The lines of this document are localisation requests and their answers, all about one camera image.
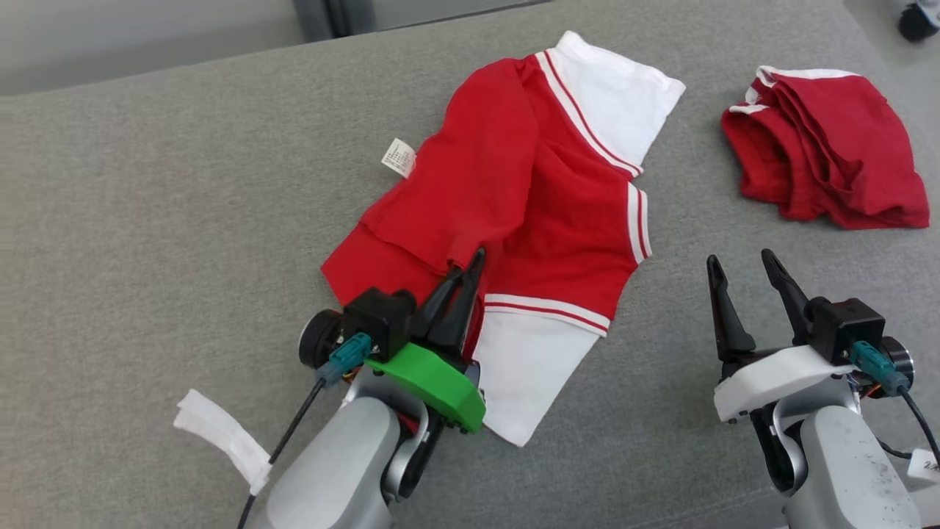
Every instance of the gray wall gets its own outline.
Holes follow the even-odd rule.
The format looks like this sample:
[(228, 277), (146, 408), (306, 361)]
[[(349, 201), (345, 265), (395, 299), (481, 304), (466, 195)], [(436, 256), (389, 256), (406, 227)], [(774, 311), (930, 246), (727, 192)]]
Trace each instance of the gray wall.
[(300, 43), (290, 0), (0, 0), (0, 95)]

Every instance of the white stripe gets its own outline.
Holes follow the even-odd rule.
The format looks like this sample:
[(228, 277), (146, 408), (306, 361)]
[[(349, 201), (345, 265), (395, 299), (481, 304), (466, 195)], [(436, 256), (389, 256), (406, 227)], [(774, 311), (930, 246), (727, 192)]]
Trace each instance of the white stripe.
[(524, 305), (526, 307), (535, 307), (537, 309), (552, 309), (553, 311), (563, 311), (568, 314), (574, 314), (587, 321), (596, 323), (601, 327), (610, 327), (610, 319), (600, 314), (589, 311), (583, 307), (578, 307), (564, 301), (554, 299), (545, 299), (544, 297), (514, 296), (512, 294), (487, 294), (483, 298), (483, 303), (512, 303), (513, 305)]
[(784, 77), (797, 77), (800, 79), (837, 79), (840, 77), (857, 76), (858, 73), (846, 72), (844, 70), (833, 70), (830, 68), (816, 68), (813, 70), (778, 70), (773, 66), (758, 67), (757, 77), (765, 87), (772, 87), (775, 85), (775, 76), (777, 75), (783, 75)]
[(581, 116), (578, 115), (577, 108), (574, 107), (574, 103), (568, 97), (568, 94), (565, 93), (565, 89), (561, 87), (561, 83), (552, 72), (552, 66), (548, 63), (548, 58), (545, 56), (547, 52), (548, 50), (544, 52), (538, 52), (535, 54), (535, 58), (539, 61), (539, 66), (541, 67), (542, 72), (545, 74), (545, 79), (548, 80), (548, 87), (552, 89), (552, 93), (555, 94), (555, 98), (558, 99), (559, 103), (561, 103), (561, 107), (565, 109), (565, 113), (568, 114), (568, 118), (574, 124), (574, 128), (578, 130), (578, 132), (581, 134), (581, 137), (585, 139), (587, 144), (590, 145), (591, 149), (602, 156), (604, 160), (607, 160), (610, 165), (627, 169), (634, 176), (639, 176), (639, 172), (636, 169), (611, 157), (611, 155), (605, 152), (604, 149), (596, 141), (594, 141), (594, 138), (591, 137), (590, 133), (588, 132), (588, 128), (581, 120)]
[(639, 265), (643, 262), (643, 249), (640, 247), (639, 226), (636, 216), (639, 213), (639, 190), (633, 184), (627, 184), (627, 232), (630, 234), (630, 249)]
[(760, 94), (754, 90), (754, 87), (747, 87), (747, 92), (744, 93), (744, 102), (747, 104), (754, 104), (758, 101), (759, 97)]
[(766, 104), (736, 104), (728, 109), (728, 112), (734, 114), (754, 114), (755, 112), (760, 112), (764, 108), (770, 108)]
[(649, 258), (652, 255), (652, 248), (650, 247), (650, 224), (647, 222), (647, 219), (650, 218), (650, 205), (646, 199), (646, 192), (643, 190), (640, 190), (640, 205), (643, 206), (643, 222), (640, 224), (640, 232), (643, 233), (643, 244), (647, 249), (647, 257)]
[(607, 331), (605, 329), (598, 329), (579, 319), (566, 316), (565, 314), (543, 313), (543, 312), (535, 311), (535, 310), (520, 309), (518, 307), (492, 307), (492, 306), (484, 307), (483, 311), (485, 313), (511, 313), (511, 314), (520, 314), (522, 316), (532, 316), (532, 317), (538, 317), (538, 318), (552, 319), (556, 321), (565, 322), (569, 325), (578, 327), (579, 329), (590, 331), (593, 334), (597, 334), (601, 338), (607, 337)]

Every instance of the red sleeve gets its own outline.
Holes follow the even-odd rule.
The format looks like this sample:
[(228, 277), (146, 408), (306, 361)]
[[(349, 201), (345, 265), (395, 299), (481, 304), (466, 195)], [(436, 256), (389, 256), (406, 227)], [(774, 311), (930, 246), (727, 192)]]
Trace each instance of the red sleeve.
[(411, 175), (366, 211), (323, 265), (340, 303), (370, 286), (408, 288), (420, 301), (480, 246), (488, 265), (498, 260), (503, 239), (523, 222), (538, 140), (522, 67), (503, 59), (458, 88)]

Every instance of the white tape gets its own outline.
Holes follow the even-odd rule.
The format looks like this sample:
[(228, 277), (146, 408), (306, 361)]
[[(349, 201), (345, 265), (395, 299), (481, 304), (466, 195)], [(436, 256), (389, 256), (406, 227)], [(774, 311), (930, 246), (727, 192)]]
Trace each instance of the white tape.
[(196, 390), (190, 390), (177, 406), (180, 412), (173, 426), (198, 435), (228, 454), (248, 482), (249, 492), (257, 496), (268, 483), (271, 471), (271, 456), (264, 448), (227, 411)]
[(911, 453), (911, 463), (907, 466), (907, 475), (940, 484), (940, 467), (933, 458), (933, 452), (917, 448)]

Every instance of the red and white shirt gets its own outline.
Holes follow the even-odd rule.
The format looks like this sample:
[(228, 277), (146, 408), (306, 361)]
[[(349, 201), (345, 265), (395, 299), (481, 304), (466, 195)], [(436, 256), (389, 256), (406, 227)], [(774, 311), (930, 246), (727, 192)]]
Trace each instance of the red and white shirt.
[(572, 32), (481, 68), (323, 273), (343, 304), (370, 286), (421, 301), (486, 248), (471, 329), (484, 423), (522, 446), (650, 256), (649, 202), (633, 180), (684, 90)]

